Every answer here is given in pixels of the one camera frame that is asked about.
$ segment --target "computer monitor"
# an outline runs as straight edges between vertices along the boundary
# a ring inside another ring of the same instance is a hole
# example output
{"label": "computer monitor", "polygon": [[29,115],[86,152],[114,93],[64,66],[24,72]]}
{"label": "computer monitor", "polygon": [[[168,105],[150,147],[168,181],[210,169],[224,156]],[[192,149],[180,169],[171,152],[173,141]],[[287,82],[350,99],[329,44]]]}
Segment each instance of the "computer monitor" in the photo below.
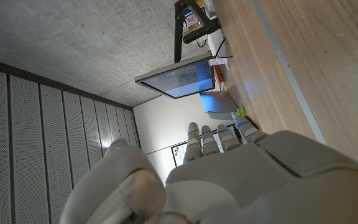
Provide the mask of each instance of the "computer monitor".
{"label": "computer monitor", "polygon": [[135,78],[135,82],[170,98],[181,98],[215,88],[211,52]]}

